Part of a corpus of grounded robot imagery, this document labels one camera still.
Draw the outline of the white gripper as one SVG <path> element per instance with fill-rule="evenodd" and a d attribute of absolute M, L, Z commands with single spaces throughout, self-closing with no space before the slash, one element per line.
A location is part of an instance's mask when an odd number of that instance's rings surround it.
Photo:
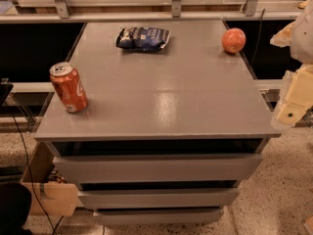
<path fill-rule="evenodd" d="M 294 22 L 270 39 L 277 47 L 290 47 L 291 56 L 302 62 L 296 71 L 283 76 L 271 126 L 277 130 L 294 127 L 313 107 L 313 2 L 309 2 Z"/>

